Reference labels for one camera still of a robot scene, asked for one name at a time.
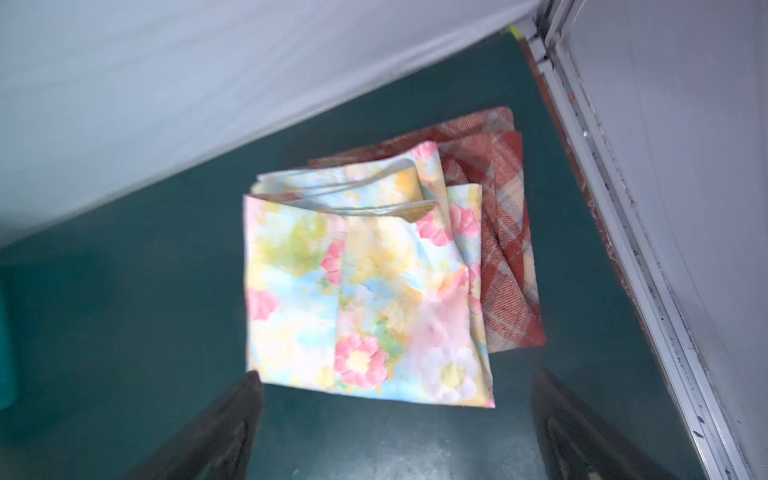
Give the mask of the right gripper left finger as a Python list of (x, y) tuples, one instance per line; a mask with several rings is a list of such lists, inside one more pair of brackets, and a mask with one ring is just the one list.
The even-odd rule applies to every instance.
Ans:
[(125, 477), (244, 479), (263, 406), (263, 384), (249, 371)]

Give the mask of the teal plastic basket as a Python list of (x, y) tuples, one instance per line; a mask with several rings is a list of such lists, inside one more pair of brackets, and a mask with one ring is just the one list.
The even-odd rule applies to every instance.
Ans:
[(9, 408), (18, 396), (17, 369), (4, 290), (0, 295), (0, 406)]

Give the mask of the floral yellow skirt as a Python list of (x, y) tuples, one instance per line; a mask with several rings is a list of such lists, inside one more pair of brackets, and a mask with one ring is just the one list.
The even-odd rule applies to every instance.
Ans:
[(491, 408), (477, 184), (438, 146), (270, 172), (243, 199), (247, 368), (267, 384)]

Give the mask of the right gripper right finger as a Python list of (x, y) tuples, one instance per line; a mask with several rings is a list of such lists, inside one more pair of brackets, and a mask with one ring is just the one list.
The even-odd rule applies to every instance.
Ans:
[(547, 370), (532, 378), (532, 418), (551, 479), (672, 479)]

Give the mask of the red plaid skirt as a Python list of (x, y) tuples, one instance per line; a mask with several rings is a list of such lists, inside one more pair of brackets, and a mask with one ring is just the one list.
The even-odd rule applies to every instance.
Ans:
[(481, 304), (492, 353), (546, 342), (525, 200), (522, 136), (507, 107), (485, 109), (332, 156), (311, 168), (388, 158), (424, 141), (439, 147), (449, 186), (482, 188)]

